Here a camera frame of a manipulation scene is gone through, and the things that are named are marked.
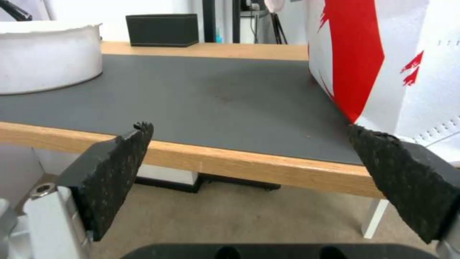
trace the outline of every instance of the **white shopping bag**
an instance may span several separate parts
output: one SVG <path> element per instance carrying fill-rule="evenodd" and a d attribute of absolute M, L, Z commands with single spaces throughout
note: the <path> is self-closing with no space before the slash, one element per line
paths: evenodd
<path fill-rule="evenodd" d="M 306 1 L 310 71 L 350 121 L 460 165 L 460 1 Z"/>

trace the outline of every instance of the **wooden tabletop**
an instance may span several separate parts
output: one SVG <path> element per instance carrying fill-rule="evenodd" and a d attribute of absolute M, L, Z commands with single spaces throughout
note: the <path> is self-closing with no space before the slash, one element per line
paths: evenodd
<path fill-rule="evenodd" d="M 103 42 L 104 54 L 308 60 L 306 46 L 195 44 L 187 48 L 130 47 Z M 112 135 L 0 122 L 0 142 L 81 153 Z M 363 166 L 152 141 L 144 163 L 323 191 L 383 197 Z"/>

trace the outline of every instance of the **beige carpet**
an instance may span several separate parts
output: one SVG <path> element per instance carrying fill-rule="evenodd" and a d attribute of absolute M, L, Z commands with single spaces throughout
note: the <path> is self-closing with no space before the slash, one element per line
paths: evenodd
<path fill-rule="evenodd" d="M 371 199 L 282 187 L 266 192 L 219 182 L 198 194 L 134 185 L 93 258 L 152 243 L 398 243 L 434 252 L 390 206 L 371 240 L 359 227 Z"/>

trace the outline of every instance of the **white bowl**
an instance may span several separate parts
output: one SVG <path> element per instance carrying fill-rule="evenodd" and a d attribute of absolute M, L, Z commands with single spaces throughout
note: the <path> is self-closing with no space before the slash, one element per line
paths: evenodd
<path fill-rule="evenodd" d="M 66 87 L 100 75 L 99 26 L 0 22 L 0 94 Z"/>

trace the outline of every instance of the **black box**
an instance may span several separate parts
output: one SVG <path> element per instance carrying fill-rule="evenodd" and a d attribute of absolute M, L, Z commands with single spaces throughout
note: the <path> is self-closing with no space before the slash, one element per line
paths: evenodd
<path fill-rule="evenodd" d="M 187 47 L 198 42 L 196 14 L 126 16 L 131 46 Z"/>

